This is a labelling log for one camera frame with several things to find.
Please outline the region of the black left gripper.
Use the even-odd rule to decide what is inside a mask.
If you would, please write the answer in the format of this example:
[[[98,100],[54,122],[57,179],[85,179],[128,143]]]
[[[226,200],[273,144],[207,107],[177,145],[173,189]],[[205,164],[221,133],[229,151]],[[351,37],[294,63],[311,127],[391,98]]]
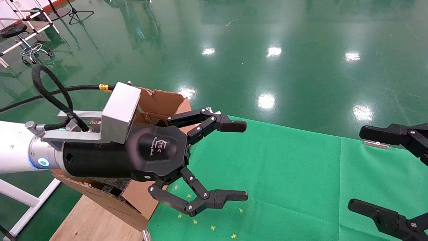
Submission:
[[[185,166],[189,163],[189,145],[194,145],[214,130],[243,133],[247,123],[207,109],[187,111],[167,117],[166,128],[133,128],[124,144],[70,143],[63,146],[63,171],[75,177],[99,177],[155,181],[148,188],[157,201],[194,217],[205,209],[222,209],[227,201],[244,202],[248,194],[240,190],[208,191]],[[179,128],[196,125],[184,134]],[[186,201],[163,190],[164,183],[182,177],[197,197]]]

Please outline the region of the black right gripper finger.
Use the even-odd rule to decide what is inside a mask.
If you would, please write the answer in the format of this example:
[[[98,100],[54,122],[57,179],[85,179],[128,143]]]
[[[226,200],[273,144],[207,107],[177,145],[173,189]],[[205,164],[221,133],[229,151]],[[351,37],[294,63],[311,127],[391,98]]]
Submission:
[[[365,125],[360,129],[361,139],[389,145],[401,145],[428,165],[428,124],[404,126],[391,124],[387,128]]]
[[[427,241],[428,213],[408,219],[384,207],[359,199],[349,201],[347,208],[357,214],[371,218],[379,232],[402,241]]]

